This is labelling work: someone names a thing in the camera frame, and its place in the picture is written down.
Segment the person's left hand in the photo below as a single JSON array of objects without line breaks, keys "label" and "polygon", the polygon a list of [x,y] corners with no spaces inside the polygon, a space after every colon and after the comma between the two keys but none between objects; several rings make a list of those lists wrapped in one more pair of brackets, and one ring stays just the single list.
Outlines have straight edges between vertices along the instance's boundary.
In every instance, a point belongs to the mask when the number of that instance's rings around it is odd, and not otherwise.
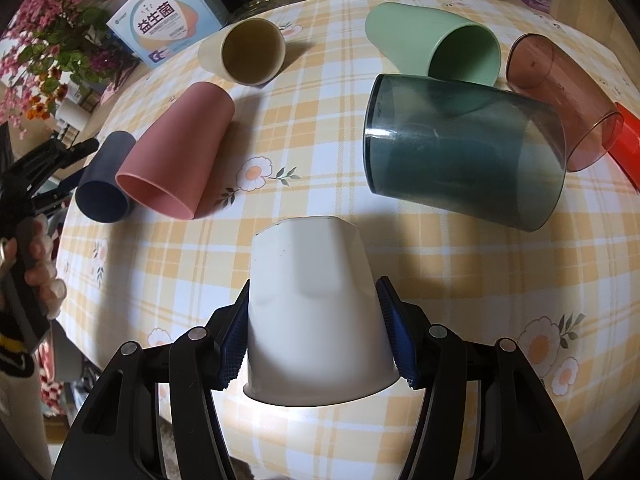
[{"label": "person's left hand", "polygon": [[[40,300],[46,306],[46,315],[49,320],[58,317],[62,303],[66,297],[67,288],[58,278],[55,265],[52,260],[53,240],[48,235],[48,222],[44,214],[40,214],[34,220],[34,237],[29,243],[29,253],[35,259],[35,265],[26,271],[25,282],[38,292]],[[1,241],[1,279],[9,273],[14,265],[17,255],[17,241],[15,238]],[[9,326],[12,318],[4,312],[4,295],[1,292],[1,328]]]}]

